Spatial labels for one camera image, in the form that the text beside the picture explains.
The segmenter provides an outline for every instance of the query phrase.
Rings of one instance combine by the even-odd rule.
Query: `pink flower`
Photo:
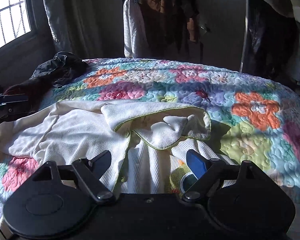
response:
[[[145,91],[138,83],[119,81],[101,90],[98,100],[136,99],[144,95]]]
[[[180,65],[177,69],[171,69],[170,71],[176,74],[176,81],[178,83],[189,82],[191,80],[199,82],[208,80],[208,78],[203,77],[207,71],[203,70],[201,66]]]
[[[283,138],[292,145],[295,156],[300,161],[300,127],[288,121],[284,124]]]
[[[18,159],[13,157],[7,173],[2,178],[4,190],[16,191],[38,167],[38,163],[32,158]]]

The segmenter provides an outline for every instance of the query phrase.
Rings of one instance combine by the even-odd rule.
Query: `bed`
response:
[[[236,163],[252,160],[300,204],[300,98],[263,78],[213,66],[153,59],[89,59],[89,70],[50,90],[40,109],[61,100],[180,102],[204,108],[212,121],[207,144]],[[0,220],[5,200],[36,170],[31,158],[0,155]],[[185,163],[167,178],[182,193]]]

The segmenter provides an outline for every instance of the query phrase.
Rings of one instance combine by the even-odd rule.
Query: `black garment on bed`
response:
[[[52,87],[60,88],[80,77],[88,64],[71,52],[58,52],[53,59],[39,65],[33,75],[21,84],[8,88],[5,95],[26,94],[32,109]]]

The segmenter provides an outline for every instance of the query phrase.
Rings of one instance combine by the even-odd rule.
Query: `gray curtain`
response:
[[[102,58],[102,44],[94,0],[43,0],[57,51]]]

